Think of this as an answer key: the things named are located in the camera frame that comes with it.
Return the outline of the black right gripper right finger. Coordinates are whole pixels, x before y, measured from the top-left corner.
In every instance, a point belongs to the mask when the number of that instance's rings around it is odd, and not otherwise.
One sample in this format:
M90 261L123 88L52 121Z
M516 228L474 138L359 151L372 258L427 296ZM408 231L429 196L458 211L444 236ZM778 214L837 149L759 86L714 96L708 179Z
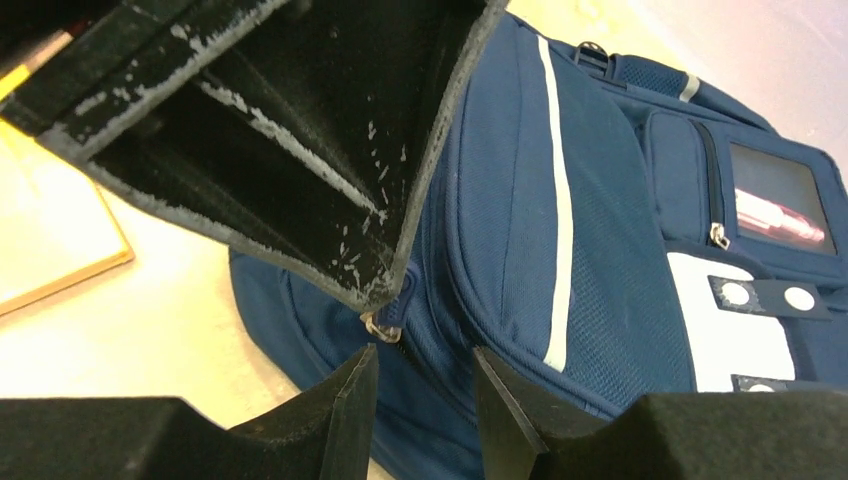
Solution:
M489 479L843 479L847 395L812 383L757 393L649 394L603 421L474 352Z

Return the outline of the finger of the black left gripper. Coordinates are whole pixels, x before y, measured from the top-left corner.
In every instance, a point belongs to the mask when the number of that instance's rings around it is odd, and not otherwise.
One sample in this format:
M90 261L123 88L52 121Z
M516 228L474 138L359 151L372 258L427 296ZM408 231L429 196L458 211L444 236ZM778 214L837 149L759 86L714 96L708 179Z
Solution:
M354 310L400 291L501 1L5 1L1 117L134 207Z

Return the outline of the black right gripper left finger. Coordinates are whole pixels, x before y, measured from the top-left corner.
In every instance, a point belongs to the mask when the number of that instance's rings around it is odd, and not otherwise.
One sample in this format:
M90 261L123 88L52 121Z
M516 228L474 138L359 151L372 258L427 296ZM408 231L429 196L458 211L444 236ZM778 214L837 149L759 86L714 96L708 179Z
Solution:
M4 399L4 479L364 479L374 345L274 409L225 429L176 397Z

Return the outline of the yellow book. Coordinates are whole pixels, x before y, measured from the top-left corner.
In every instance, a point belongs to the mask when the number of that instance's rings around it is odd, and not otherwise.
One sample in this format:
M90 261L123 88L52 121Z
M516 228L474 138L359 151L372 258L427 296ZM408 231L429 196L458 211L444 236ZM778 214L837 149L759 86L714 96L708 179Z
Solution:
M98 187L1 125L1 312L18 310L134 259Z

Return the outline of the navy blue student backpack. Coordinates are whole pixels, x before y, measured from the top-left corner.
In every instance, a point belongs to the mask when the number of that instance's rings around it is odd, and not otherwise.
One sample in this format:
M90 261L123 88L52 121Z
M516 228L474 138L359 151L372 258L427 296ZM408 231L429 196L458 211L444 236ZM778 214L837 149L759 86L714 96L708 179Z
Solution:
M742 229L735 190L826 233ZM472 351L609 420L654 392L847 384L847 194L823 151L712 85L506 16L463 92L399 296L357 313L230 255L251 339L308 389L379 355L372 454L480 479Z

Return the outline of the pink pen toy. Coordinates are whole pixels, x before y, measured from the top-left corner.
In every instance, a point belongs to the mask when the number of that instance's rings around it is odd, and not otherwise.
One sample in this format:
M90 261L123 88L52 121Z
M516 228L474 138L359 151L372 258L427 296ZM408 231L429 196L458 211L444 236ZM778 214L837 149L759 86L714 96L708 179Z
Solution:
M740 189L735 190L735 204L742 229L799 246L818 246L826 240L822 227L782 204Z

